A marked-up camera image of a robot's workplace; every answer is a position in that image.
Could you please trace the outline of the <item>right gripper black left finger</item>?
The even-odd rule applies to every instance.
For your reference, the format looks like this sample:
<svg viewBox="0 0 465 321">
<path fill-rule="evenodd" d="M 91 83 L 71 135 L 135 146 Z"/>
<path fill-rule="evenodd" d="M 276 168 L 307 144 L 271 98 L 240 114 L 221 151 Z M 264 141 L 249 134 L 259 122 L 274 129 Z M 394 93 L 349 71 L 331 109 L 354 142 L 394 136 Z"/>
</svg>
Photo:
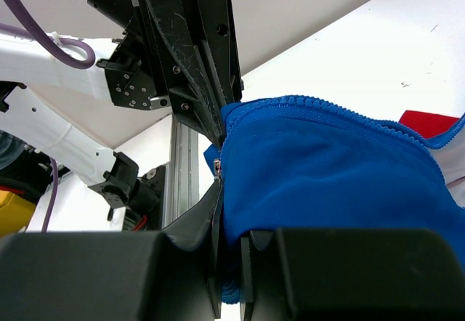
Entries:
<svg viewBox="0 0 465 321">
<path fill-rule="evenodd" d="M 3 320 L 215 320 L 222 182 L 161 231 L 1 240 Z"/>
</svg>

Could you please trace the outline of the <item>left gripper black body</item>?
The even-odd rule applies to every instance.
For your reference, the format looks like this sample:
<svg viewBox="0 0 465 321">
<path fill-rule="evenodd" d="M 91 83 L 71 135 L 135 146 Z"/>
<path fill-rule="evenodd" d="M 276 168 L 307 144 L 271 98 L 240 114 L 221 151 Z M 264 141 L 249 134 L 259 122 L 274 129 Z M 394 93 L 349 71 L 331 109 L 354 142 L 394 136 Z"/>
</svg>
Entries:
<svg viewBox="0 0 465 321">
<path fill-rule="evenodd" d="M 198 132 L 222 132 L 221 109 L 242 97 L 232 0 L 87 0 L 122 38 L 97 66 L 114 105 L 170 107 Z"/>
</svg>

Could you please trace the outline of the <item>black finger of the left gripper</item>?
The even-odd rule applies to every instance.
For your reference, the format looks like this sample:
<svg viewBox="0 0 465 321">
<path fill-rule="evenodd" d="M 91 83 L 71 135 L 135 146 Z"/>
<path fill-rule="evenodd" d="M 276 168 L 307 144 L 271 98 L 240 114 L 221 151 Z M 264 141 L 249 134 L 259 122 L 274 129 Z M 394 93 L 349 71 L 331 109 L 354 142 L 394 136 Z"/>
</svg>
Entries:
<svg viewBox="0 0 465 321">
<path fill-rule="evenodd" d="M 218 105 L 235 101 L 230 75 L 230 47 L 216 49 L 207 40 L 201 40 L 201 54 Z"/>
<path fill-rule="evenodd" d="M 213 143 L 222 142 L 222 120 L 209 77 L 188 28 L 182 0 L 145 0 L 150 16 L 176 65 L 197 97 L 195 109 L 205 135 Z"/>
</svg>

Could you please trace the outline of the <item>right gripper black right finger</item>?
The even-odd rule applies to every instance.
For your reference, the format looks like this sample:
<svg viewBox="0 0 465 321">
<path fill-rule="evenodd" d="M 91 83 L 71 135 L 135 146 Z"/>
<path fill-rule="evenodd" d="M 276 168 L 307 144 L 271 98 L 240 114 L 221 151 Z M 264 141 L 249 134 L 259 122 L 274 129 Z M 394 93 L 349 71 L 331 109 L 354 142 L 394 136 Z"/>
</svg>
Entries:
<svg viewBox="0 0 465 321">
<path fill-rule="evenodd" d="M 251 231 L 243 320 L 462 320 L 464 273 L 425 229 Z"/>
</svg>

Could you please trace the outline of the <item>blue white red jacket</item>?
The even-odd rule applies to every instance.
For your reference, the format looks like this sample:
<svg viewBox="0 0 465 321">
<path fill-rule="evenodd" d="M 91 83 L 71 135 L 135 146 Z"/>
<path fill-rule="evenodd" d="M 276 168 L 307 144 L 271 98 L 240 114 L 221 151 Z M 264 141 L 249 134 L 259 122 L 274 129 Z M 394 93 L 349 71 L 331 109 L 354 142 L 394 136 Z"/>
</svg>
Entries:
<svg viewBox="0 0 465 321">
<path fill-rule="evenodd" d="M 430 229 L 464 260 L 464 120 L 415 112 L 365 117 L 288 95 L 222 108 L 224 229 Z"/>
</svg>

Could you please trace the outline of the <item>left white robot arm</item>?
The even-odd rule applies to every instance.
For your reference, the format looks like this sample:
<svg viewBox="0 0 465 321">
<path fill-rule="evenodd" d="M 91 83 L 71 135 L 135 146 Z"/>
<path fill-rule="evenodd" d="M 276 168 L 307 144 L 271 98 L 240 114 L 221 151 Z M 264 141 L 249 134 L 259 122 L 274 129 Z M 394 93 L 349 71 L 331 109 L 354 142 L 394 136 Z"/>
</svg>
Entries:
<svg viewBox="0 0 465 321">
<path fill-rule="evenodd" d="M 1 130 L 63 165 L 135 227 L 165 227 L 197 202 L 196 137 L 225 138 L 220 110 L 241 99 L 232 0 L 87 0 L 121 38 L 45 32 L 21 0 L 1 27 Z M 170 159 L 151 171 L 50 108 L 33 86 L 81 92 L 130 110 L 170 110 Z"/>
</svg>

